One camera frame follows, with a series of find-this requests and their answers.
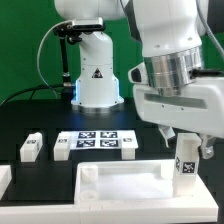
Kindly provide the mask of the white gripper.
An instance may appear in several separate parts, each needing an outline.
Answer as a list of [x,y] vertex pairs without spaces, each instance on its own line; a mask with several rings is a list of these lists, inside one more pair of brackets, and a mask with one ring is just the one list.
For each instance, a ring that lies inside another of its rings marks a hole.
[[214,156],[215,137],[224,138],[223,77],[197,78],[175,97],[161,97],[150,86],[136,84],[133,96],[139,117],[160,124],[158,129],[166,147],[175,137],[174,127],[200,133],[202,158]]

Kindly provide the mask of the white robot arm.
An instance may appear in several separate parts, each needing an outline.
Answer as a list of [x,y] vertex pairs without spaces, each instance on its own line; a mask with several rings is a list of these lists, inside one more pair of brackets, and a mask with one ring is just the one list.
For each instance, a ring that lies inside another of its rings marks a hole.
[[175,128],[196,132],[204,159],[224,139],[224,77],[203,68],[201,35],[208,0],[54,0],[74,26],[79,19],[126,17],[142,44],[143,62],[129,72],[139,117],[159,125],[165,137]]

